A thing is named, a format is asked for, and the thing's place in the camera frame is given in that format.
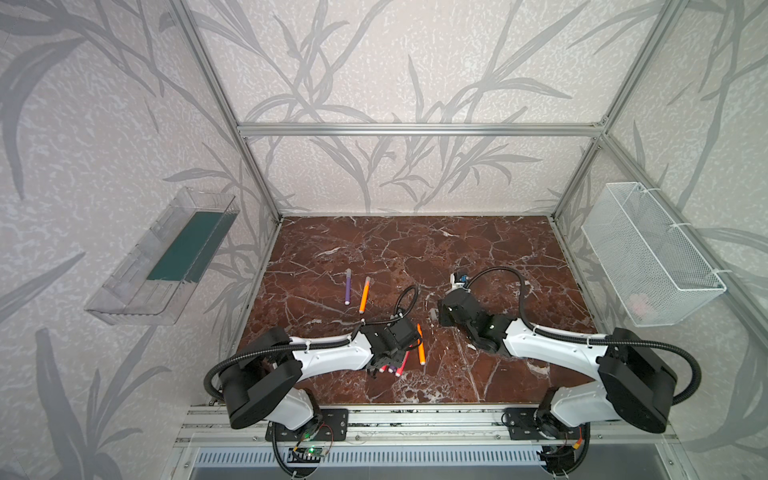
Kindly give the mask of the purple highlighter pen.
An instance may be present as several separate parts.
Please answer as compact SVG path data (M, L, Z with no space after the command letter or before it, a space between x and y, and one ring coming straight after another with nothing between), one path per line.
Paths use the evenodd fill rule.
M351 268L347 268L345 271L345 296L344 296L345 306L351 305L351 278L352 278L352 270Z

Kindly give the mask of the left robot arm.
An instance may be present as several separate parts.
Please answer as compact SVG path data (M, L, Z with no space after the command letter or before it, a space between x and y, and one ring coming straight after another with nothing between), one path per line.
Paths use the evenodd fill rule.
M213 366L203 387L226 406L235 430L266 420L306 438L321 428L323 414L298 383L343 371L374 374L401 364L421 343L418 328L403 315L361 322L349 333L321 338L290 336L274 327Z

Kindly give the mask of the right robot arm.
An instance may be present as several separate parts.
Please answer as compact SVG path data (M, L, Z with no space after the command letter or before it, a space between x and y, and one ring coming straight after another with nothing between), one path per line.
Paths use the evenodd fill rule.
M672 406L692 397L703 379L696 358L675 345L643 340L624 328L609 335L576 334L533 324L523 314L490 314L466 288L451 290L438 312L441 325L460 329L481 351L588 377L585 384L553 387L545 394L534 422L548 438L592 422L619 420L661 434Z

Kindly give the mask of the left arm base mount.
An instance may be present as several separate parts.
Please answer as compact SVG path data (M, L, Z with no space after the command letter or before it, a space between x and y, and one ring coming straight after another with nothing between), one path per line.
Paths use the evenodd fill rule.
M347 435L349 413L350 411L346 408L321 408L318 415L295 430L290 430L282 424L269 423L266 440L272 441L277 438L278 442L343 441Z

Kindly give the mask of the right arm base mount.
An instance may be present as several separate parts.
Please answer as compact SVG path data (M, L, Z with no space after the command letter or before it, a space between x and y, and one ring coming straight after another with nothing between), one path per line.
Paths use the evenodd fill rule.
M501 423L512 440L575 442L581 438L579 427L568 427L548 413L540 414L536 407L506 408Z

